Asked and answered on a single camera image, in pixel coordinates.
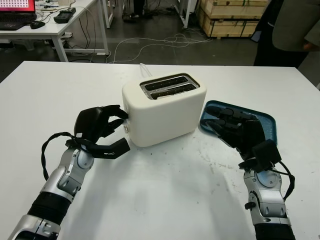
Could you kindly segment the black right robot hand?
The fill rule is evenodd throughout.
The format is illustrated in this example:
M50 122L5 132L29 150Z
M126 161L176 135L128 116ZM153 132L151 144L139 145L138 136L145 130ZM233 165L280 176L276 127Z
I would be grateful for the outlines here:
M205 118L201 124L209 127L219 139L236 149L246 161L254 157L252 148L266 140L259 119L234 108L207 106L204 112L214 118Z

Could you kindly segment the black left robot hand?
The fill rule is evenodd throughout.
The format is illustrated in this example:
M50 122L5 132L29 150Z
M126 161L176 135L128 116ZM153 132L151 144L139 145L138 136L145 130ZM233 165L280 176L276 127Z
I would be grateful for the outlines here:
M95 144L100 138L113 134L128 118L128 114L120 105L88 108L79 113L74 135Z

